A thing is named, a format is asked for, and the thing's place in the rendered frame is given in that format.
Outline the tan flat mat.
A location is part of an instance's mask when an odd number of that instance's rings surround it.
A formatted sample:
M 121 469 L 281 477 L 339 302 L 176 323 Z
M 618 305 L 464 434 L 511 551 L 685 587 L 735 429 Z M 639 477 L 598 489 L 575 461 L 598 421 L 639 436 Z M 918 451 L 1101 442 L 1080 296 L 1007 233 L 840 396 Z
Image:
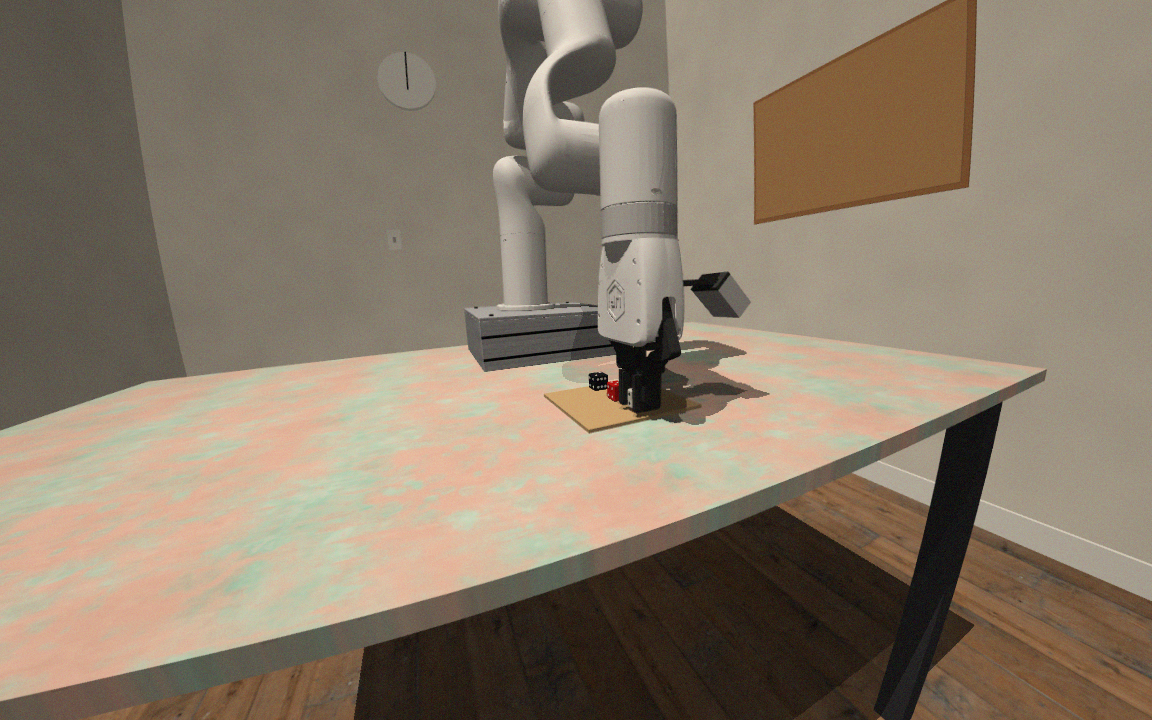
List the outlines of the tan flat mat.
M 545 393 L 544 397 L 550 400 L 550 404 L 561 409 L 562 414 L 570 416 L 588 433 L 626 427 L 626 425 L 637 423 L 637 420 L 652 420 L 660 418 L 660 416 L 685 414 L 685 411 L 702 407 L 689 397 L 681 397 L 666 389 L 660 389 L 659 409 L 649 411 L 649 414 L 634 414 L 632 407 L 622 406 L 620 401 L 607 397 L 607 389 L 594 391 L 589 386 Z

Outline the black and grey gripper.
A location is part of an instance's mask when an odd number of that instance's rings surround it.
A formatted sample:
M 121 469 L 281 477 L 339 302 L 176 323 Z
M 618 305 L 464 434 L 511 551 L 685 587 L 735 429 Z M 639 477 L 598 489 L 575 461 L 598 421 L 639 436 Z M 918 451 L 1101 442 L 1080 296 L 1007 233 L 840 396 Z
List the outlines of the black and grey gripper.
M 632 388 L 634 414 L 659 409 L 660 373 L 681 355 L 684 333 L 684 273 L 676 234 L 602 238 L 598 332 L 613 344 L 622 367 L 620 404 L 628 406 Z M 646 356 L 647 350 L 654 351 Z

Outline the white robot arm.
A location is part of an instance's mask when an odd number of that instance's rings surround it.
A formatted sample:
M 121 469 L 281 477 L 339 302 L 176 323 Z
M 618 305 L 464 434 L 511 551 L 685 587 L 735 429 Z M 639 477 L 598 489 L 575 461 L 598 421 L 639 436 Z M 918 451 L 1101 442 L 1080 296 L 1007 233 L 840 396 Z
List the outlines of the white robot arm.
M 677 113 L 657 88 L 611 96 L 599 124 L 564 103 L 611 78 L 614 50 L 630 44 L 641 26 L 643 0 L 499 0 L 498 18 L 506 51 L 505 137 L 526 156 L 507 156 L 493 169 L 505 291 L 505 306 L 497 310 L 547 310 L 556 304 L 548 302 L 547 240 L 536 205 L 564 206 L 573 194 L 602 194 L 602 238 L 679 236 Z M 740 318 L 751 304 L 730 272 L 702 274 L 684 286 L 692 286 L 712 316 Z

